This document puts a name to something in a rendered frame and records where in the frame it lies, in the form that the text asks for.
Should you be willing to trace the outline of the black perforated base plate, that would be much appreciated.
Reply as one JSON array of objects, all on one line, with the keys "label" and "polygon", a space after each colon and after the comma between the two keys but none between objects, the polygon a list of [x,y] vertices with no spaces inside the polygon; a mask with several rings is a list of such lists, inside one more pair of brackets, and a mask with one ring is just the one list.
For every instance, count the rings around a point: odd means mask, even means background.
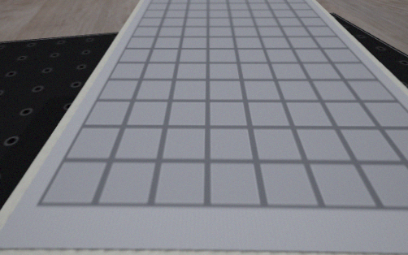
[{"label": "black perforated base plate", "polygon": [[[408,88],[408,55],[329,13]],[[0,41],[0,210],[118,32]]]}]

